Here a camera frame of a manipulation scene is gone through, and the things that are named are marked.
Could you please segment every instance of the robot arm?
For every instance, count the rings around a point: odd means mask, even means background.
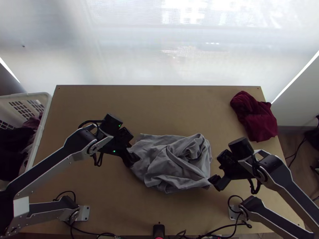
[[[289,168],[283,161],[264,150],[254,151],[246,138],[229,143],[228,150],[219,155],[220,168],[225,171],[221,178],[214,175],[210,182],[223,190],[231,180],[256,178],[265,187],[277,191],[309,228],[319,235],[319,208],[294,182]],[[256,154],[263,158],[257,160]],[[244,215],[269,227],[283,238],[314,238],[298,225],[266,208],[257,197],[251,196],[239,205]]]
[[[133,136],[125,127],[120,129],[123,122],[110,114],[100,122],[100,126],[91,124],[79,128],[66,139],[63,147],[17,177],[0,192],[1,239],[17,234],[22,227],[54,219],[69,223],[88,220],[90,207],[77,205],[69,196],[63,196],[56,202],[29,204],[29,195],[36,188],[72,163],[97,152],[118,155],[128,167],[139,160],[135,154],[127,151]]]

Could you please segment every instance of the floor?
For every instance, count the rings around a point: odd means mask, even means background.
[[[280,134],[279,140],[285,157],[295,153],[296,148],[302,141],[302,134]],[[316,166],[319,159],[319,152],[316,151],[308,142],[305,142],[299,149],[297,158],[291,165],[291,172],[298,186],[310,197],[315,198],[319,195],[319,176],[315,174],[310,165]],[[12,239],[69,239],[69,235],[47,235],[47,234],[24,234],[20,233]],[[94,239],[95,236],[76,235],[77,239]],[[151,237],[127,237],[128,239],[150,239]],[[234,239],[280,239],[275,233],[262,233],[250,235],[236,235]]]

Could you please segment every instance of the crumpled fabric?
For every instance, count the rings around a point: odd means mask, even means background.
[[[199,133],[189,137],[141,134],[128,151],[141,158],[131,170],[147,187],[172,193],[211,185],[211,146]]]
[[[37,130],[41,122],[42,114],[43,113],[40,112],[39,117],[31,117],[30,119],[28,119],[26,122],[22,124],[22,127],[32,128],[34,130]]]
[[[240,91],[230,101],[250,141],[261,142],[278,134],[277,120],[272,114],[271,105],[269,102],[257,101],[245,91]]]

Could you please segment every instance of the white wall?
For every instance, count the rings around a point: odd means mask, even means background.
[[[273,103],[278,125],[317,126],[319,114],[319,57]]]

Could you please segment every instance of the window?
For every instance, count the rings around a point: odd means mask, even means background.
[[[190,18],[184,18],[184,24],[190,24],[191,19]]]
[[[205,13],[205,12],[206,12],[206,9],[205,9],[205,8],[199,8],[199,9],[198,9],[198,12],[199,12],[199,13]]]

